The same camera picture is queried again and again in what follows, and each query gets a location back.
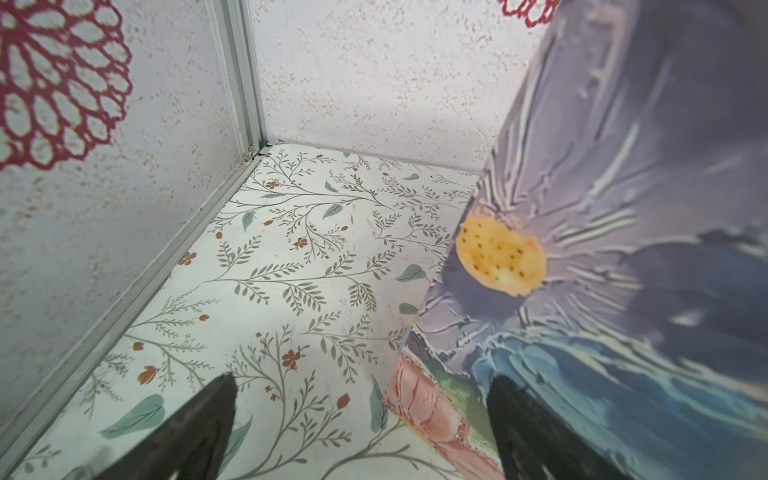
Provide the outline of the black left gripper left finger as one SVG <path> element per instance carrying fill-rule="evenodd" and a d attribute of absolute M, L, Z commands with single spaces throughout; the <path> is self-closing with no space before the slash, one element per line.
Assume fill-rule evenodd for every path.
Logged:
<path fill-rule="evenodd" d="M 99 479 L 218 478 L 236 413 L 237 384 L 218 376 Z"/>

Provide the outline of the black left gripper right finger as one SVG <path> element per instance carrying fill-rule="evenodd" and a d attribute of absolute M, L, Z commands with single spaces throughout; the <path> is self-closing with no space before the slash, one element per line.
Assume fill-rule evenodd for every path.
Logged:
<path fill-rule="evenodd" d="M 487 411 L 507 479 L 627 477 L 507 377 L 493 379 Z"/>

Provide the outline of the floral paper gift bag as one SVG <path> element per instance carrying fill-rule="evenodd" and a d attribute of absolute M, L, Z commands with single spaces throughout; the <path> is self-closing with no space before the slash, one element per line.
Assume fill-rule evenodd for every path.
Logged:
<path fill-rule="evenodd" d="M 767 475 L 767 5 L 563 1 L 384 404 L 507 479 L 527 389 L 625 479 Z"/>

